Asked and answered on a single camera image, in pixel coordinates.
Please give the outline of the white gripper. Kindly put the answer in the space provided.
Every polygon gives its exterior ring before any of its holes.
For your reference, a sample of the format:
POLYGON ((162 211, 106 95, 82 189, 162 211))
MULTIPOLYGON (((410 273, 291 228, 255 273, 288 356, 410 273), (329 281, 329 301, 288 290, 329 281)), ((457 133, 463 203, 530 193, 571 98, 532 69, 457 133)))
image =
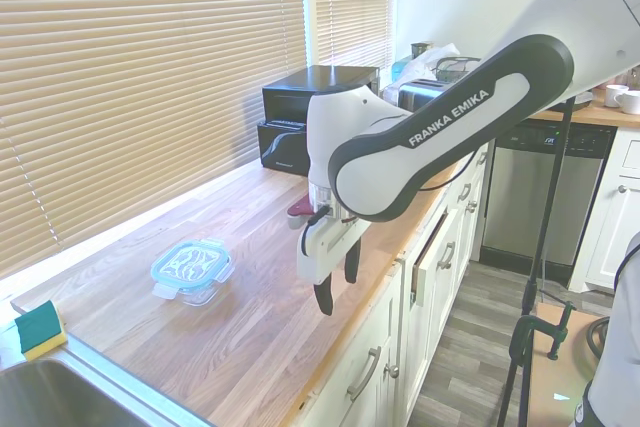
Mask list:
POLYGON ((355 284, 358 276, 363 236, 363 220, 343 222, 323 217, 307 224, 300 234, 297 247, 297 275, 314 284, 314 294, 320 311, 333 314, 332 272, 344 261, 347 283, 355 284))

